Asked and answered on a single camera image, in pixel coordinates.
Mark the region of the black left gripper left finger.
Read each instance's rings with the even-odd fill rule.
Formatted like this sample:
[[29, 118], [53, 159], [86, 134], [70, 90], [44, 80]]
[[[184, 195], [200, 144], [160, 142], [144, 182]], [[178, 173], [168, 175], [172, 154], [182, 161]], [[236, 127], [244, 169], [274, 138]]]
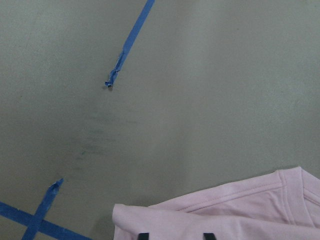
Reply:
[[149, 240], [149, 233], [148, 232], [139, 233], [138, 240]]

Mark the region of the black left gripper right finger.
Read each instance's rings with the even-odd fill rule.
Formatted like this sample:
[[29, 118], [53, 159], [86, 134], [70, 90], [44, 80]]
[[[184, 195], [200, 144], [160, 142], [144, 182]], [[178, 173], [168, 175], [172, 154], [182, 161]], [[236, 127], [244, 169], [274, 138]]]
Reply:
[[214, 233], [208, 233], [208, 232], [205, 232], [203, 233], [203, 237], [204, 237], [204, 240], [215, 240], [215, 234]]

